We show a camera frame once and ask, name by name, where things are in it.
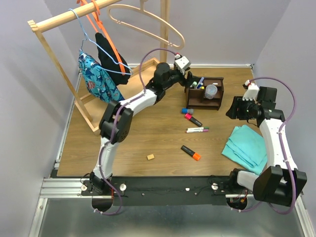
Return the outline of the mint green highlighter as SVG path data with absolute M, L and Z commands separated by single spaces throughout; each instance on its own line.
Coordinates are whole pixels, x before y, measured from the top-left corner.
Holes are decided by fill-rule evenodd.
M 195 88 L 196 86 L 197 86 L 197 82 L 194 81 L 194 82 L 191 84 L 190 88 Z

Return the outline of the purple cap white marker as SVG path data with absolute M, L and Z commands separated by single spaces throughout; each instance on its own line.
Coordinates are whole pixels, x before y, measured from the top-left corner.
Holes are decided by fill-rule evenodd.
M 203 85 L 204 85 L 203 82 L 204 82 L 204 77 L 202 77 L 202 78 L 200 79 L 200 81 L 198 82 L 197 86 L 198 86 L 198 85 L 202 85 L 202 86 L 203 86 Z

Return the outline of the brown wooden desk organizer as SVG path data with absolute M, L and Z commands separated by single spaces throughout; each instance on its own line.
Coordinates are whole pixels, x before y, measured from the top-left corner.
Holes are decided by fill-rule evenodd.
M 204 89 L 185 88 L 186 108 L 219 110 L 224 95 L 223 80 L 222 77 L 206 77 L 203 81 Z M 205 89 L 208 85 L 217 87 L 216 93 L 211 99 L 205 96 Z

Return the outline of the clear paperclip jar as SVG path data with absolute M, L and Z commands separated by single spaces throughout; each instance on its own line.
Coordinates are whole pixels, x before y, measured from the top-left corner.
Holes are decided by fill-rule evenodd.
M 206 99 L 213 99 L 218 91 L 216 85 L 209 84 L 205 88 L 204 96 Z

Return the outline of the green cap white marker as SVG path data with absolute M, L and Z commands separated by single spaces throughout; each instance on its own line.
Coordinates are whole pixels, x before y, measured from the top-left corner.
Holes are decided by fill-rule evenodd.
M 195 128 L 187 128 L 187 131 L 196 131 L 196 130 L 208 130 L 209 127 L 195 127 Z

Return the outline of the pink black highlighter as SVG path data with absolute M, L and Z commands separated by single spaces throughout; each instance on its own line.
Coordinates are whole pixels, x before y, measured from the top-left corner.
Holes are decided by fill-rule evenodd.
M 195 124 L 198 127 L 202 127 L 202 123 L 200 121 L 198 121 L 196 118 L 194 118 L 192 115 L 190 114 L 185 114 L 185 118 L 189 121 L 191 121 L 193 124 Z

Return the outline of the pink cap white marker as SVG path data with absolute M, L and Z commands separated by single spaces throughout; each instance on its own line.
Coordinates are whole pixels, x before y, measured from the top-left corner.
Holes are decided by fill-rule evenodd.
M 191 130 L 186 130 L 186 133 L 202 133 L 202 132 L 208 132 L 209 129 L 191 129 Z

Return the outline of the orange black highlighter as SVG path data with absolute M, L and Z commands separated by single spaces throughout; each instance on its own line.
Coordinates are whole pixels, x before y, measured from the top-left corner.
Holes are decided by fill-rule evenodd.
M 200 158 L 201 158 L 201 155 L 199 155 L 198 153 L 194 152 L 193 150 L 191 150 L 190 148 L 186 147 L 185 145 L 183 145 L 181 147 L 181 150 L 183 150 L 185 153 L 187 153 L 189 156 L 191 156 L 196 161 L 199 161 Z

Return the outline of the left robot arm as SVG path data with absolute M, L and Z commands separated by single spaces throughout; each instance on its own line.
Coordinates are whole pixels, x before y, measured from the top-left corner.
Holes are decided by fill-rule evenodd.
M 167 89 L 174 84 L 188 88 L 192 84 L 192 75 L 185 77 L 190 62 L 175 62 L 171 69 L 167 63 L 158 63 L 154 76 L 143 91 L 123 100 L 110 102 L 99 123 L 101 146 L 95 168 L 89 175 L 92 191 L 106 194 L 111 188 L 109 179 L 113 174 L 113 163 L 118 145 L 127 137 L 133 116 L 159 102 Z

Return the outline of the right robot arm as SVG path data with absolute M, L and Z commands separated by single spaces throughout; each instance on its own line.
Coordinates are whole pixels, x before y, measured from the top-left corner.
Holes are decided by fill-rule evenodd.
M 307 175 L 298 170 L 291 156 L 285 134 L 286 119 L 283 111 L 276 109 L 277 89 L 250 82 L 244 88 L 245 94 L 234 97 L 226 116 L 256 120 L 266 146 L 267 169 L 256 175 L 235 168 L 227 181 L 228 190 L 237 194 L 246 188 L 257 201 L 293 208 Z

